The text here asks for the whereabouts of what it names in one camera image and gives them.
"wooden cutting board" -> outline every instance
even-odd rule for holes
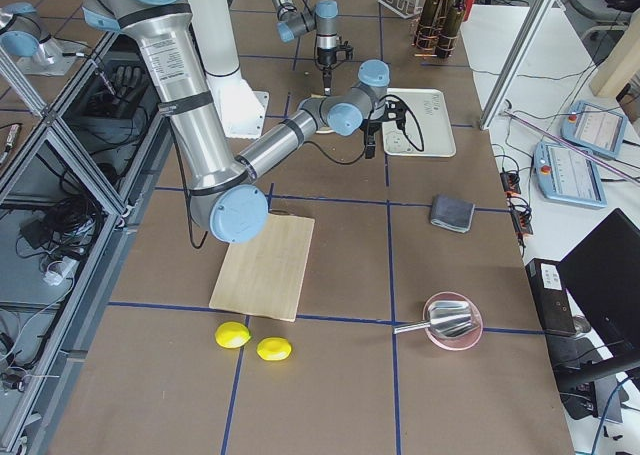
[[[209,307],[295,321],[314,222],[269,214],[258,236],[229,245]]]

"chair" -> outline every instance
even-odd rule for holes
[[[569,2],[578,13],[596,22],[596,26],[589,28],[582,34],[581,40],[589,35],[593,38],[596,32],[624,31],[631,21],[632,13],[607,7],[607,2],[604,0],[569,0]]]

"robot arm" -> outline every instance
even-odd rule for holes
[[[24,57],[18,64],[24,73],[63,75],[73,64],[63,61],[65,50],[78,44],[63,43],[51,35],[30,3],[18,2],[0,8],[0,44],[11,55]]]
[[[320,0],[310,12],[296,8],[293,0],[271,0],[278,17],[278,34],[283,42],[290,42],[305,33],[316,31],[316,66],[322,71],[324,95],[331,95],[333,70],[339,64],[338,54],[344,60],[353,58],[353,47],[342,43],[338,35],[338,4],[335,0]]]
[[[362,120],[384,112],[389,82],[378,60],[360,68],[360,82],[341,97],[307,100],[238,157],[231,152],[191,42],[186,0],[84,0],[85,20],[136,41],[158,91],[160,111],[175,129],[192,179],[188,184],[193,220],[220,240],[243,242],[260,232],[268,207],[247,182],[277,165],[327,123],[342,135]]]

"pink plate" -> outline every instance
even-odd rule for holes
[[[427,300],[427,303],[424,304],[424,308],[422,309],[423,320],[427,316],[429,305],[431,305],[436,300],[463,300],[465,302],[469,302],[469,305],[471,306],[471,319],[478,325],[478,327],[470,331],[463,337],[456,338],[455,340],[438,338],[431,332],[431,330],[426,328],[425,332],[427,332],[427,336],[433,343],[435,343],[440,348],[444,348],[445,350],[468,350],[480,341],[480,337],[482,336],[482,328],[484,327],[484,325],[482,324],[482,316],[480,316],[478,307],[476,307],[471,300],[469,300],[464,295],[460,295],[459,293],[455,292],[436,293],[433,297]]]

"white table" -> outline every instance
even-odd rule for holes
[[[468,22],[462,26],[462,36],[472,69],[499,73],[507,57],[513,41],[524,21],[528,8],[509,6],[474,6]],[[591,58],[580,42],[578,35],[571,27],[568,19],[561,9],[551,9],[545,23],[537,35],[534,44],[520,68],[520,74],[563,77],[584,71],[591,64]],[[593,76],[595,70],[589,69],[586,73]],[[484,107],[497,79],[496,75],[486,73],[474,73],[474,81],[481,105]],[[578,76],[564,80],[545,80],[517,77],[509,90],[507,98],[513,104],[514,110],[523,110],[538,116],[566,113],[568,102],[562,106],[567,95],[576,87]],[[588,82],[580,90],[576,100],[591,100],[596,104],[607,108],[616,106],[615,100],[596,99],[589,89]],[[536,120],[520,114],[538,127],[550,130],[558,135],[561,117],[555,120]],[[509,143],[520,148],[524,152],[532,153],[541,137],[523,127],[516,121],[510,124]],[[496,118],[489,127],[491,140],[506,149],[506,153],[514,157],[520,167],[528,167],[530,159],[524,154],[509,148],[505,139],[509,133],[509,120],[504,117]],[[629,125],[625,133],[627,140],[638,142],[640,139]],[[623,145],[619,158],[621,160],[640,165],[640,149],[630,145]],[[635,171],[623,165],[615,164],[624,171],[640,176]],[[505,168],[513,168],[510,161],[505,161]],[[602,170],[603,178],[617,178],[615,175]],[[609,212],[616,207],[622,210],[640,226],[640,189],[630,183],[607,183],[605,194],[608,206],[601,210],[590,210],[572,207],[566,204],[558,204],[547,201],[542,197],[535,180],[529,184],[528,171],[521,172],[521,187],[524,197],[529,200],[533,208],[534,236],[526,240],[527,248],[524,261],[531,258],[548,258],[561,260],[578,242],[580,242]],[[595,346],[601,345],[597,335],[593,334],[592,342]],[[603,350],[606,358],[610,354]],[[631,384],[625,385],[631,395],[630,404],[640,407],[640,393]],[[614,442],[611,438],[601,438],[598,443],[598,453],[613,454],[616,451],[628,451],[638,453],[640,450],[640,413],[623,410],[624,423],[615,427],[607,424],[610,435],[622,433],[624,437]],[[598,420],[588,418],[574,421],[567,415],[567,422],[571,431],[575,450],[587,452],[591,450],[593,436]]]

